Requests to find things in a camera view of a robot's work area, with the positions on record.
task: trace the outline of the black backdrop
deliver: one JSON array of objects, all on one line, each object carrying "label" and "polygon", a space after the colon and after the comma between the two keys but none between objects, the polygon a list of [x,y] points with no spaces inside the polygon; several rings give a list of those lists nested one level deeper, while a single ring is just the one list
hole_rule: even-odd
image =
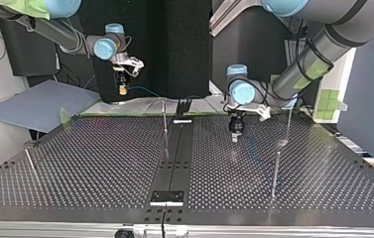
[{"label": "black backdrop", "polygon": [[[106,24],[123,24],[126,35],[133,37],[129,54],[146,65],[132,85],[171,98],[208,94],[210,15],[210,0],[87,0],[78,12],[86,34],[103,35]],[[103,101],[145,95],[132,91],[128,97],[119,96],[111,64],[93,59],[93,65]]]}]

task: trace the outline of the metal plate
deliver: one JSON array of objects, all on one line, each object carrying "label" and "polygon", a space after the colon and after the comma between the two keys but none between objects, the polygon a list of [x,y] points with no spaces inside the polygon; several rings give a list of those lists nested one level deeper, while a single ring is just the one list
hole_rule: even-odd
[{"label": "metal plate", "polygon": [[374,169],[322,127],[293,118],[273,199],[274,161],[287,117],[264,123],[248,117],[237,144],[228,121],[199,117],[189,132],[183,129],[183,146],[192,152],[180,149],[177,162],[190,163],[190,172],[175,174],[171,186],[187,190],[182,223],[374,226]]},{"label": "metal plate", "polygon": [[2,166],[0,220],[144,222],[166,148],[162,118],[78,119]]}]

